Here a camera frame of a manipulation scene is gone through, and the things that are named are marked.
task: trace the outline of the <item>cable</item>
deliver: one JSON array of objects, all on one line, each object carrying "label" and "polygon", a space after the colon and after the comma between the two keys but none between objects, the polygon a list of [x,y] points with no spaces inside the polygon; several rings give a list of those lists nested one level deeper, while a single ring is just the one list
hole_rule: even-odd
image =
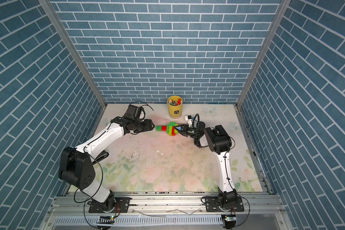
[{"label": "cable", "polygon": [[230,149],[229,149],[229,151],[230,150],[232,150],[234,147],[235,147],[235,145],[236,145],[236,143],[235,143],[235,140],[234,140],[234,138],[232,138],[231,136],[229,136],[233,141],[234,141],[234,146],[233,147],[231,147]]},{"label": "cable", "polygon": [[143,101],[141,101],[141,100],[136,100],[135,102],[142,102],[142,103],[144,103],[144,105],[147,105],[149,108],[151,108],[152,109],[152,111],[154,111],[153,110],[153,108],[149,105],[149,104],[147,104],[147,102],[143,102]]},{"label": "cable", "polygon": [[87,224],[88,224],[89,226],[93,227],[93,228],[99,229],[99,228],[97,228],[97,227],[92,226],[92,225],[88,222],[88,220],[87,220],[87,218],[86,218],[86,211],[85,211],[86,202],[89,201],[90,199],[92,199],[92,198],[97,194],[97,192],[98,192],[98,191],[100,190],[100,188],[101,188],[102,181],[103,181],[103,170],[102,170],[101,164],[100,164],[96,159],[94,159],[93,157],[92,157],[92,159],[93,159],[94,161],[96,161],[97,164],[98,164],[98,165],[100,166],[100,168],[101,168],[101,182],[100,182],[100,186],[99,186],[99,188],[97,189],[97,191],[93,194],[93,196],[87,198],[85,201],[78,202],[78,201],[75,200],[75,194],[76,194],[76,192],[77,192],[78,190],[80,190],[80,189],[77,189],[77,190],[75,191],[74,197],[73,197],[73,198],[74,198],[74,202],[76,202],[76,203],[78,203],[78,204],[84,203],[84,204],[83,204],[83,216],[84,216],[84,219],[86,220]]},{"label": "cable", "polygon": [[231,183],[230,183],[229,174],[227,173],[227,168],[226,168],[226,154],[227,154],[227,152],[226,152],[225,155],[224,155],[226,179],[229,181],[229,185],[230,185],[231,189],[234,191],[234,188],[231,186]]},{"label": "cable", "polygon": [[89,142],[88,144],[86,144],[85,146],[84,146],[84,148],[83,148],[83,152],[85,153],[86,151],[85,151],[85,149],[86,149],[86,147],[88,146],[88,145],[90,145],[92,142],[94,142],[95,140],[97,140],[97,139],[99,139],[105,132],[106,132],[106,130],[103,132],[103,133],[101,133],[101,135],[99,135],[96,139],[94,139],[93,141],[91,141],[91,142]]},{"label": "cable", "polygon": [[[197,127],[194,126],[194,121],[197,121]],[[196,129],[196,132],[194,134],[194,138],[193,138],[193,143],[194,145],[197,145],[198,141],[199,141],[199,136],[198,136],[198,133],[199,133],[199,114],[197,113],[193,120],[192,120],[192,127]]]},{"label": "cable", "polygon": [[89,226],[91,226],[92,228],[99,229],[99,228],[97,228],[97,227],[92,226],[92,225],[88,222],[88,220],[87,220],[87,218],[86,218],[86,210],[85,210],[85,207],[86,207],[86,203],[83,204],[83,216],[84,216],[84,219],[86,220],[87,224],[88,224]]},{"label": "cable", "polygon": [[[227,152],[226,152],[225,155],[224,155],[226,179],[229,181],[229,185],[230,185],[231,189],[234,190],[234,188],[233,188],[233,187],[231,186],[231,184],[230,184],[229,174],[227,173],[227,168],[226,168],[226,154],[227,154]],[[250,204],[249,204],[249,201],[248,201],[246,198],[242,197],[242,196],[240,196],[240,197],[243,198],[243,199],[245,199],[245,200],[247,201],[249,210],[248,210],[248,215],[246,216],[245,220],[244,220],[241,224],[239,224],[239,225],[237,225],[237,226],[234,226],[234,227],[239,227],[240,225],[242,225],[243,223],[245,223],[246,220],[248,219],[249,213],[251,212],[251,206],[250,206]]]},{"label": "cable", "polygon": [[242,196],[240,196],[240,197],[243,198],[243,199],[245,199],[245,200],[248,202],[248,207],[249,207],[249,209],[248,209],[248,215],[246,216],[245,220],[244,220],[241,224],[236,225],[236,226],[234,226],[234,227],[239,227],[240,225],[242,225],[243,223],[245,223],[246,220],[248,219],[249,213],[251,212],[251,205],[249,204],[249,201],[248,201],[245,197],[242,197]]}]

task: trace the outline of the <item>pen holder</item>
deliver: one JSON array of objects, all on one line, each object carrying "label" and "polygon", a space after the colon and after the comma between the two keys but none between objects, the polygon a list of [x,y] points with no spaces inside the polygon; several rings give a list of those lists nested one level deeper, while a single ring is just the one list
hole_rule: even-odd
[{"label": "pen holder", "polygon": [[[169,104],[169,100],[174,100],[174,101],[179,101],[179,99],[181,100],[181,103],[177,106],[173,106],[171,104]],[[168,99],[167,99],[167,107],[168,107],[168,110],[169,110],[169,115],[171,118],[179,118],[181,116],[181,109],[183,108],[183,99],[179,96],[170,96]]]}]

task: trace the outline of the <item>blue brick wallpaper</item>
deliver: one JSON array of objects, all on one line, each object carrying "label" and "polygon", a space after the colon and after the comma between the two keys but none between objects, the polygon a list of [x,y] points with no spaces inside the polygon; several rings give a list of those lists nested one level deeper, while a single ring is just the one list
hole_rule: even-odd
[{"label": "blue brick wallpaper", "polygon": [[280,0],[51,1],[108,103],[235,103]]},{"label": "blue brick wallpaper", "polygon": [[0,0],[0,230],[40,226],[101,107],[37,0]]},{"label": "blue brick wallpaper", "polygon": [[345,1],[291,1],[242,111],[292,226],[345,229]]}]

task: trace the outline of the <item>aluminum frame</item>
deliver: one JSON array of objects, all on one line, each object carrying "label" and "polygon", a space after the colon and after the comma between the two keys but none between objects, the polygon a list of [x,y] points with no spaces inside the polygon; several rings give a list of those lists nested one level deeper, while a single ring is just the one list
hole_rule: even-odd
[{"label": "aluminum frame", "polygon": [[256,61],[254,62],[253,67],[252,67],[252,69],[248,75],[248,78],[245,81],[243,90],[241,91],[241,93],[239,95],[239,98],[237,101],[238,108],[240,108],[244,102],[244,98],[245,98],[246,94],[248,93],[248,90],[251,87],[254,78],[256,77],[259,66],[261,65],[263,58],[264,58],[268,48],[270,47],[270,44],[272,42],[273,37],[275,37],[278,26],[280,25],[280,22],[283,19],[290,2],[291,2],[291,0],[282,0],[280,5],[278,6],[275,17],[273,18],[273,21],[270,25],[270,28],[268,29],[266,38],[263,41],[263,45],[258,52],[258,56],[256,58]]}]

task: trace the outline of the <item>floral table mat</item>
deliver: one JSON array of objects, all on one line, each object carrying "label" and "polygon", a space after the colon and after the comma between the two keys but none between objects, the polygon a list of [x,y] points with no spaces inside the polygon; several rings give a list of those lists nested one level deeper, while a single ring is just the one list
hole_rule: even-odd
[{"label": "floral table mat", "polygon": [[[233,105],[183,105],[182,116],[172,119],[167,105],[145,106],[146,118],[154,124],[169,122],[186,124],[184,116],[196,113],[206,127],[221,124],[234,138],[236,145],[230,151],[230,169],[237,191],[262,191]],[[122,116],[128,104],[108,104],[96,133],[116,116]],[[126,134],[106,148],[110,154],[100,162],[104,178],[102,184],[114,192],[209,192],[217,191],[219,169],[214,152],[197,148],[193,139],[180,134],[169,136],[156,129],[138,135]],[[94,165],[96,178],[101,180],[101,169]]]}]

